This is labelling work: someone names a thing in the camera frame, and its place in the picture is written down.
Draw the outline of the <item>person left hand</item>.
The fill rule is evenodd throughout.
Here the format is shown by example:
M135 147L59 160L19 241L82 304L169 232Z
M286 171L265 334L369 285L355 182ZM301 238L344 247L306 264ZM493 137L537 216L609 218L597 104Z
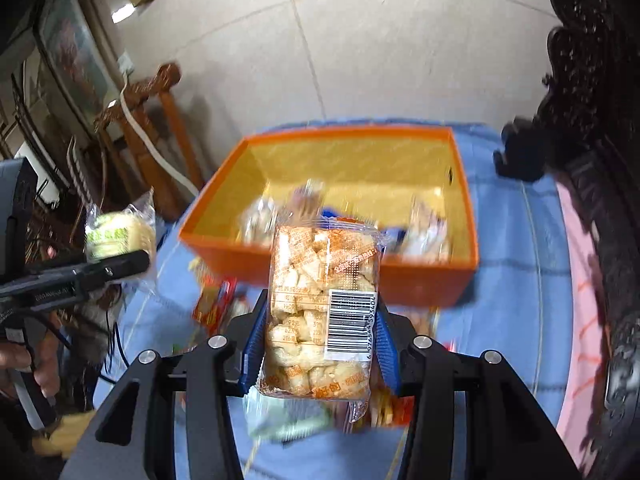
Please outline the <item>person left hand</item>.
M17 394L10 370L28 370L32 365L29 352L18 344L2 342L0 351L1 394L9 399L16 399ZM53 398L60 391L60 375L58 374L58 340L51 332L47 332L36 350L37 366L34 378L46 398Z

